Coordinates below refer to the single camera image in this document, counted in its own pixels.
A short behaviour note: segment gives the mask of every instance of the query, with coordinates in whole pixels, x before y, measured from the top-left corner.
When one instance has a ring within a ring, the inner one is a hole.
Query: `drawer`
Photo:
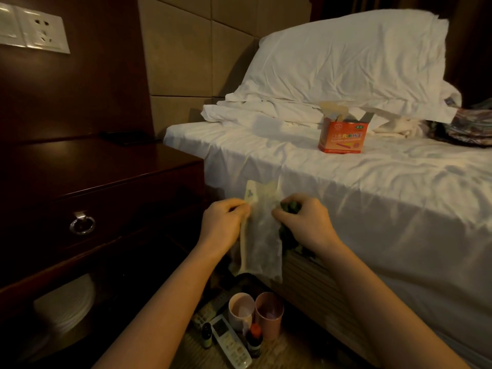
[[[195,163],[13,214],[0,224],[0,287],[196,204],[204,189]]]

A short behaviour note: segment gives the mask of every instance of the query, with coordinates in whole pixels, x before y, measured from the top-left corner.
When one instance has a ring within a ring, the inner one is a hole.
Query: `remote control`
[[[210,322],[218,311],[227,303],[234,294],[240,293],[241,287],[234,286],[229,291],[222,291],[219,295],[205,304],[197,313],[193,315],[191,321],[194,326],[201,331],[203,324]]]
[[[215,317],[210,324],[212,325],[213,336],[215,336],[232,366],[235,369],[245,369],[250,366],[253,360],[248,350],[244,347],[242,341],[224,316],[219,315]]]

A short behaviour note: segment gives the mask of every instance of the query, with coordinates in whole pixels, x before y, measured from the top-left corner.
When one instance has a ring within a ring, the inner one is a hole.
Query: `metal ring pull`
[[[94,230],[95,220],[84,212],[74,212],[76,219],[70,224],[70,231],[76,235],[86,235]]]

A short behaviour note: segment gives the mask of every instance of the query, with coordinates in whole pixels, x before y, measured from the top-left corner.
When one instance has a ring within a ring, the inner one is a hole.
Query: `white cup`
[[[248,331],[253,323],[254,299],[246,293],[234,294],[229,300],[229,324],[238,331]]]

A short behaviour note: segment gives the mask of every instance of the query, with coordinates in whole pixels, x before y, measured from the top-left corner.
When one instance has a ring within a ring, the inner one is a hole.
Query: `light switch panel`
[[[25,47],[19,24],[12,5],[0,2],[0,44]]]
[[[18,6],[16,11],[28,48],[70,54],[61,17]]]

